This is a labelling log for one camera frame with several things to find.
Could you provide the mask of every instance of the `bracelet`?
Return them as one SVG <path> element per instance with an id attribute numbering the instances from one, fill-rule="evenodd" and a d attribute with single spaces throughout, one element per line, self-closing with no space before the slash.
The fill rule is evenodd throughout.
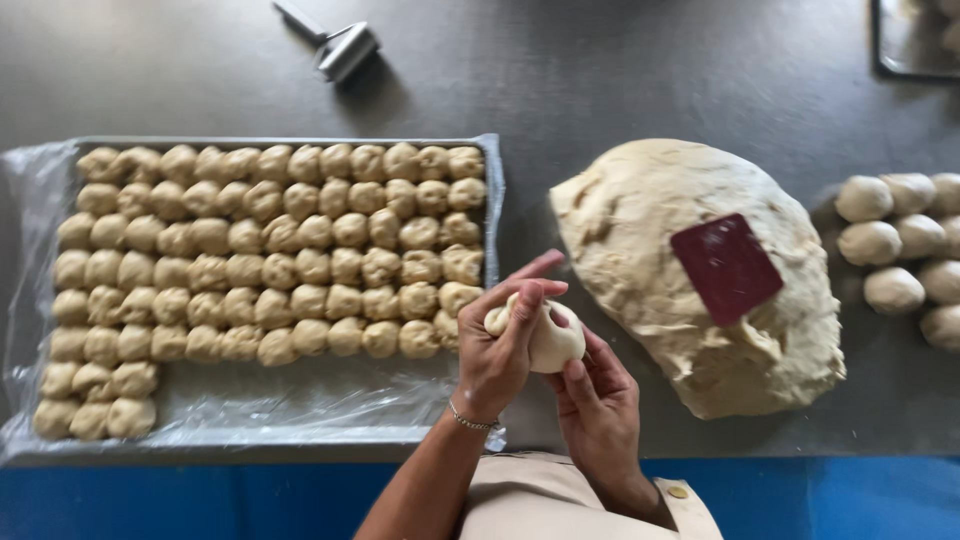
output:
<path id="1" fill-rule="evenodd" d="M 460 416 L 460 413 L 457 412 L 457 407 L 453 406 L 453 398 L 450 398 L 447 401 L 447 404 L 450 407 L 450 412 L 453 413 L 453 419 L 463 424 L 464 426 L 467 426 L 472 430 L 495 430 L 500 427 L 499 420 L 493 422 L 492 424 L 477 424 L 475 422 L 471 422 L 470 420 L 467 420 L 463 416 Z"/>

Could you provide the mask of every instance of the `blue surface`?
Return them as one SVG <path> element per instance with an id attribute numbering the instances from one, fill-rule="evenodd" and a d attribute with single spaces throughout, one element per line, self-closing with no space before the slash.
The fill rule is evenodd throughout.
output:
<path id="1" fill-rule="evenodd" d="M 960 462 L 945 458 L 665 459 L 728 540 L 960 533 Z M 0 539 L 350 538 L 395 464 L 0 471 Z"/>

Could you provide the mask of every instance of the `plastic sheet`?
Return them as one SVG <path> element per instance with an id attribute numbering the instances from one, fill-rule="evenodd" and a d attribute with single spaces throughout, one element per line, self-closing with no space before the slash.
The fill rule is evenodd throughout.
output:
<path id="1" fill-rule="evenodd" d="M 257 445 L 419 442 L 443 411 L 456 382 L 457 358 L 446 351 L 427 360 L 303 357 L 271 368 L 257 362 L 163 363 L 160 388 L 154 395 L 156 427 L 144 437 L 45 441 L 31 428 L 38 402 L 37 382 L 48 361 L 48 336 L 56 326 L 50 310 L 56 292 L 52 280 L 58 254 L 56 229 L 74 211 L 81 187 L 74 172 L 79 156 L 102 145 L 117 149 L 144 145 L 163 151 L 180 143 L 232 149 L 400 140 L 95 137 L 18 148 L 0 155 L 0 181 L 10 187 L 21 226 L 21 263 L 9 306 L 2 363 L 12 418 L 0 429 L 0 464 L 56 462 L 58 455 L 189 452 L 210 447 L 229 453 Z M 417 145 L 472 144 L 483 150 L 489 187 L 484 278 L 487 287 L 493 286 L 497 282 L 496 224 L 504 194 L 498 136 L 408 141 Z M 488 448 L 502 449 L 503 436 L 502 430 L 492 433 Z"/>

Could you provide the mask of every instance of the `hand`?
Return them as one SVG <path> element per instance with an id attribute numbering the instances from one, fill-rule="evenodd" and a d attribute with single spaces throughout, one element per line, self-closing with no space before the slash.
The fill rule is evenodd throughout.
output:
<path id="1" fill-rule="evenodd" d="M 493 423 L 523 388 L 530 373 L 527 346 L 545 296 L 564 294 L 565 282 L 540 279 L 564 260 L 550 250 L 460 310 L 460 382 L 453 393 L 457 411 L 467 420 Z M 493 337 L 484 329 L 487 312 L 520 293 L 507 330 Z"/>
<path id="2" fill-rule="evenodd" d="M 587 353 L 544 376 L 557 393 L 574 465 L 610 512 L 674 528 L 660 492 L 640 471 L 639 390 L 606 341 L 584 327 Z"/>

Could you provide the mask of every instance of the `stainless steel table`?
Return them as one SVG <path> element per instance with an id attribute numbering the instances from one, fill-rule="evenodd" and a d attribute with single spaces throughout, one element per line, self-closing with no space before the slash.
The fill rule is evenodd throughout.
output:
<path id="1" fill-rule="evenodd" d="M 384 61 L 351 86 L 323 84 L 309 73 L 313 51 L 266 0 L 2 0 L 0 148 L 78 135 L 496 132 L 508 183 L 504 274 L 561 246 L 546 190 L 635 138 L 701 141 L 757 163 L 811 209 L 828 245 L 831 184 L 960 171 L 960 94 L 878 79 L 863 2 L 300 1 L 331 30 L 370 21 Z M 14 253 L 11 194 L 0 201 L 0 250 Z M 0 258 L 2 305 L 13 264 Z M 871 313 L 836 258 L 831 277 L 849 380 L 810 408 L 758 418 L 697 420 L 578 284 L 565 301 L 639 380 L 644 456 L 956 454 L 960 357 L 926 347 L 916 320 Z M 506 423 L 514 448 L 562 450 L 538 380 Z M 311 458 L 358 457 L 229 459 Z"/>

